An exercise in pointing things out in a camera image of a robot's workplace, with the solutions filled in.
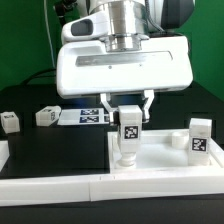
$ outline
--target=green wall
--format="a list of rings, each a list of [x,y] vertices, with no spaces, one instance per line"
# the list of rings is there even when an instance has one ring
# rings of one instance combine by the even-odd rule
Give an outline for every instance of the green wall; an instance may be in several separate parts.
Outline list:
[[[50,32],[56,55],[60,25],[47,0]],[[196,0],[192,17],[179,32],[191,42],[194,80],[224,100],[224,1]],[[19,84],[29,75],[52,67],[43,0],[4,1],[0,7],[0,89]]]

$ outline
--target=metal cylinder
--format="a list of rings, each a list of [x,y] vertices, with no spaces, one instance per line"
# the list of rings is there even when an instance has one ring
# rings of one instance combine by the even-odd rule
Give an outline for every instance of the metal cylinder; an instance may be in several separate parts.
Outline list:
[[[148,38],[144,5],[131,0],[113,1],[99,5],[91,14],[99,11],[105,11],[109,16],[108,36],[101,38],[108,52],[141,49],[141,39]]]

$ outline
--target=black surface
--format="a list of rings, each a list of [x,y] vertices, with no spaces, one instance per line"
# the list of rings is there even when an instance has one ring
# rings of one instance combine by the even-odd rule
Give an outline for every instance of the black surface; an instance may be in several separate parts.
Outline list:
[[[113,106],[124,104],[141,106],[143,102],[140,95],[112,97]],[[63,100],[54,85],[14,86],[1,91],[0,113],[14,111],[22,129],[10,135],[0,129],[0,139],[9,140],[11,153],[2,179],[108,172],[105,136],[116,128],[36,127],[34,114],[51,105],[102,107],[97,97]],[[212,119],[212,137],[224,145],[224,103],[196,83],[184,91],[156,93],[150,114],[151,121],[143,129],[188,128],[193,117]],[[0,208],[0,223],[223,223],[223,209],[224,195],[81,202]]]

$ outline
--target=white rectangular block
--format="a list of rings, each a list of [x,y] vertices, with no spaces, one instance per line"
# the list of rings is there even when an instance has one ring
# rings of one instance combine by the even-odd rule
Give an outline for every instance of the white rectangular block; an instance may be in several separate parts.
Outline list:
[[[9,146],[7,141],[0,141],[0,171],[9,158]]]
[[[212,121],[209,119],[191,119],[189,128],[188,164],[195,166],[210,165],[209,144]]]
[[[118,146],[122,153],[138,151],[142,130],[142,111],[138,106],[119,106]]]
[[[1,123],[6,134],[20,131],[19,119],[14,112],[2,113]]]
[[[37,126],[50,126],[59,119],[61,108],[59,106],[47,106],[36,113]]]

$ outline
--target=black and white tag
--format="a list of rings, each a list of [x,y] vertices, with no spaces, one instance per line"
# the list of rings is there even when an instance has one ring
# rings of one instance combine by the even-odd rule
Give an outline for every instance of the black and white tag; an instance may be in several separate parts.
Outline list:
[[[88,116],[88,117],[80,117],[79,123],[98,123],[99,117],[98,116]]]
[[[192,150],[197,152],[207,151],[207,139],[192,138]]]
[[[138,126],[124,127],[124,139],[138,139]]]
[[[13,118],[13,117],[14,117],[13,115],[4,116],[4,118],[6,118],[6,119]]]
[[[83,115],[99,115],[98,109],[83,109],[81,110],[81,116]]]

